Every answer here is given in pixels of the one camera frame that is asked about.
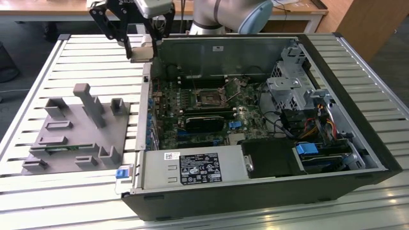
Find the motherboard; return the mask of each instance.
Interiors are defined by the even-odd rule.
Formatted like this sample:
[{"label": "motherboard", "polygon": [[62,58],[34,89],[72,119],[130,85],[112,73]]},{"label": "motherboard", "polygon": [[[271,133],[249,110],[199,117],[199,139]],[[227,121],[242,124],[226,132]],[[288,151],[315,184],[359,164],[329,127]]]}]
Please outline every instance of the motherboard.
[{"label": "motherboard", "polygon": [[259,110],[260,87],[245,76],[155,81],[160,149],[236,145],[268,137]]}]

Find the blue latch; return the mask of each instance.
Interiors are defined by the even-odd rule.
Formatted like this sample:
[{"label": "blue latch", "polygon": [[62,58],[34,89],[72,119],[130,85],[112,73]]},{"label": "blue latch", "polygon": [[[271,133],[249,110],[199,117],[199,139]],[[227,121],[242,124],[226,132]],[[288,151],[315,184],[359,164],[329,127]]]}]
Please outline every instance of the blue latch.
[{"label": "blue latch", "polygon": [[115,174],[116,179],[126,179],[130,177],[130,169],[118,169]]},{"label": "blue latch", "polygon": [[319,153],[319,150],[317,150],[315,143],[300,143],[296,146],[296,150],[297,150],[299,155],[301,155],[301,154],[317,154]]},{"label": "blue latch", "polygon": [[239,128],[242,127],[242,121],[230,122],[230,128]]}]

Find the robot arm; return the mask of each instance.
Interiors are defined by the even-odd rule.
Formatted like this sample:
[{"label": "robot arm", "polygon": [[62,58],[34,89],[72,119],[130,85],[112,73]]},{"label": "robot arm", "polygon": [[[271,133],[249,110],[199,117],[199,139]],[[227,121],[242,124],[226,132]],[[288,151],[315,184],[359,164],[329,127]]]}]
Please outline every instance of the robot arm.
[{"label": "robot arm", "polygon": [[[110,21],[107,10],[120,19],[119,22]],[[128,25],[143,23],[152,37],[154,57],[158,56],[156,42],[170,36],[174,18],[175,5],[172,0],[106,0],[94,2],[90,14],[110,40],[116,39],[126,47],[127,58],[132,57],[132,47],[127,35]],[[163,15],[166,25],[158,28],[152,18]]]},{"label": "robot arm", "polygon": [[191,35],[223,34],[224,26],[239,34],[256,34],[272,14],[271,0],[196,0]]},{"label": "robot arm", "polygon": [[[272,13],[271,0],[196,0],[192,35],[223,34],[224,26],[240,34],[256,34],[263,29]],[[120,19],[110,21],[111,10]],[[106,0],[94,2],[90,14],[110,40],[116,39],[126,47],[127,58],[132,58],[132,47],[127,35],[130,24],[143,23],[152,38],[154,58],[158,56],[156,41],[170,36],[175,4],[172,0]],[[164,27],[158,28],[152,18],[163,15]]]}]

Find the wooden cabinet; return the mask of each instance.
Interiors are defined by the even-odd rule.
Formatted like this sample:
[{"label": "wooden cabinet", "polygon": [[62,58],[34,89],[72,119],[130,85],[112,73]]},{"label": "wooden cabinet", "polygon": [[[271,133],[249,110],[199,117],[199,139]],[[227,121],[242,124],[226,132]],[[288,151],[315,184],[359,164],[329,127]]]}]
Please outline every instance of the wooden cabinet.
[{"label": "wooden cabinet", "polygon": [[340,32],[369,61],[409,13],[409,0],[321,0],[329,13],[317,33]]}]

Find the metal rail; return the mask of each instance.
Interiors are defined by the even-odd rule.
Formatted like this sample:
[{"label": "metal rail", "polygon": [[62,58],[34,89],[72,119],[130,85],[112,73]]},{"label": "metal rail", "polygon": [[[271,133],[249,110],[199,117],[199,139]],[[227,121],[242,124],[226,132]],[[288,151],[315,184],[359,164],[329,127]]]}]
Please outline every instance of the metal rail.
[{"label": "metal rail", "polygon": [[[92,85],[102,102],[131,102],[126,150],[135,148],[143,64],[131,64],[126,51],[103,35],[74,35],[56,44],[30,96],[0,147],[2,229],[401,229],[409,223],[408,109],[348,43],[332,34],[309,34],[321,56],[392,151],[404,172],[365,186],[336,201],[275,207],[163,222],[142,221],[115,193],[115,170],[22,176],[22,163],[47,113],[47,98],[72,94],[76,83]],[[142,36],[131,37],[138,46]],[[313,72],[317,82],[324,82]],[[124,155],[123,164],[135,161]]]}]

